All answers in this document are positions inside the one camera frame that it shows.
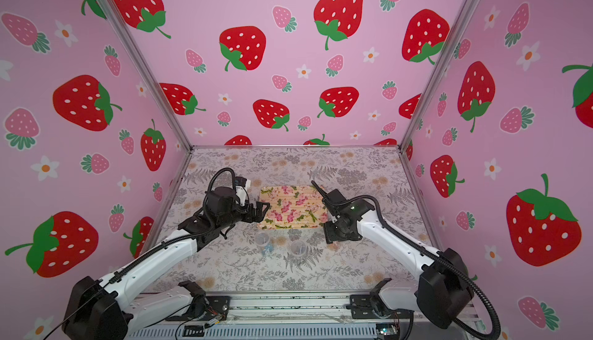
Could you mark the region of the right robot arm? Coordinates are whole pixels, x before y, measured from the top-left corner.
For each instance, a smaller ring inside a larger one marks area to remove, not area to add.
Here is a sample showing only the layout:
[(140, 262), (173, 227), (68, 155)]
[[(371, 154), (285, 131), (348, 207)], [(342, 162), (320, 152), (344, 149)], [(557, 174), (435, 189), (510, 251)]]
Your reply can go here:
[[(468, 276), (466, 264), (452, 249), (444, 251), (412, 239), (381, 213), (378, 200), (369, 195), (346, 199), (337, 189), (323, 190), (315, 181), (312, 186), (332, 216), (324, 224), (328, 244), (367, 239), (408, 269), (418, 281), (414, 293), (417, 310), (433, 325), (447, 329), (452, 323), (478, 339), (497, 339), (501, 323), (494, 305)], [(479, 298), (491, 321), (491, 330), (481, 333), (458, 318), (463, 309)]]

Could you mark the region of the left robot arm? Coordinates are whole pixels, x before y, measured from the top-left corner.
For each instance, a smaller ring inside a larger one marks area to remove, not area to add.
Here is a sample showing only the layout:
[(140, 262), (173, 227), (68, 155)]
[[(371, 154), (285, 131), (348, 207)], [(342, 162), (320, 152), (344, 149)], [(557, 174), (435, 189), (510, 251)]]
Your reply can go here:
[(250, 181), (236, 177), (230, 187), (208, 185), (202, 207), (181, 222), (160, 244), (124, 267), (94, 280), (85, 277), (74, 286), (60, 324), (70, 339), (125, 339), (167, 319), (185, 321), (215, 315), (206, 293), (194, 281), (142, 298), (145, 289), (177, 263), (197, 254), (238, 223), (261, 223), (268, 202), (250, 202)]

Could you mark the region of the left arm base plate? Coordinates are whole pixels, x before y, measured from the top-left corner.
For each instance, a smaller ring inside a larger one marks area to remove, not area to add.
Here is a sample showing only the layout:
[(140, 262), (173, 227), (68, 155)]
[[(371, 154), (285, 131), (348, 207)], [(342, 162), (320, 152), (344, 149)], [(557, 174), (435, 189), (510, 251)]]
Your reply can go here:
[(230, 296), (194, 298), (191, 304), (169, 316), (165, 321), (225, 321), (230, 307)]

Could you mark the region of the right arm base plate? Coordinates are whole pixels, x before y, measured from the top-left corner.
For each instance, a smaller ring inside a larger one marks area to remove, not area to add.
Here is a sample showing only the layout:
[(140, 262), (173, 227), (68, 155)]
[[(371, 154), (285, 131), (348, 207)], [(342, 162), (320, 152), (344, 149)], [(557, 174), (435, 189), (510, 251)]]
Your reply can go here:
[(413, 312), (406, 309), (389, 309), (377, 296), (351, 295), (346, 306), (353, 319), (410, 319)]

